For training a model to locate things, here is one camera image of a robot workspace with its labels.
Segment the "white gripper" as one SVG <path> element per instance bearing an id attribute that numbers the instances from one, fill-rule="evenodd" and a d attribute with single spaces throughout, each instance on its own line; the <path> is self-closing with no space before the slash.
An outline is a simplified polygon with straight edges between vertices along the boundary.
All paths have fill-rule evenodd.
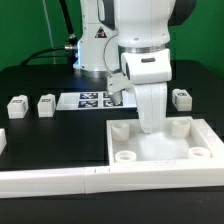
<path id="1" fill-rule="evenodd" d="M 131 83 L 136 84 L 134 95 L 141 129 L 144 133 L 151 133 L 152 128 L 160 128 L 166 118 L 166 82 L 172 78 L 170 51 L 164 49 L 143 54 L 123 53 L 121 68 Z"/>

